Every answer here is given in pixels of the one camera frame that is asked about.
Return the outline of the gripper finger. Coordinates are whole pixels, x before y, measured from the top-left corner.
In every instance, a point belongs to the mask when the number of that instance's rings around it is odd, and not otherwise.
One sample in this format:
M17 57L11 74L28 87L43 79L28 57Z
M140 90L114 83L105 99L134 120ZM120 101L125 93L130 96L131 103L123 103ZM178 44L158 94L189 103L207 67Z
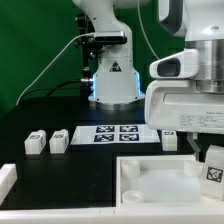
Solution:
M198 140L198 134L193 132L187 133L187 140L191 146L191 148L194 150L195 158L197 161L200 161L200 152L201 149L197 143Z

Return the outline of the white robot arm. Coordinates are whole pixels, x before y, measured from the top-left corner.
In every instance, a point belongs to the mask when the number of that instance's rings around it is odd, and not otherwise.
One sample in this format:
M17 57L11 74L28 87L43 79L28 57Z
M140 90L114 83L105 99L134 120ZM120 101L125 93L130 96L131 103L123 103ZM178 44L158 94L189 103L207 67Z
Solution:
M101 48L93 75L92 105L116 110L145 100L146 124L156 130L224 134L224 0L158 0L158 21L181 36L185 48L149 67L154 79L139 91L132 62L132 32L114 16L116 8L150 0L72 0L93 24L87 42Z

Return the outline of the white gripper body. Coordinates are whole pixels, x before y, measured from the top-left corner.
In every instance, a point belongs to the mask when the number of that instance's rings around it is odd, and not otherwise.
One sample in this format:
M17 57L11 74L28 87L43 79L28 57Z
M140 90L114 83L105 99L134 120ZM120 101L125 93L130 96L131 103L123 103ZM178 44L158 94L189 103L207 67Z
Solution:
M224 134L224 94L198 92L192 80L156 80L144 116L151 129Z

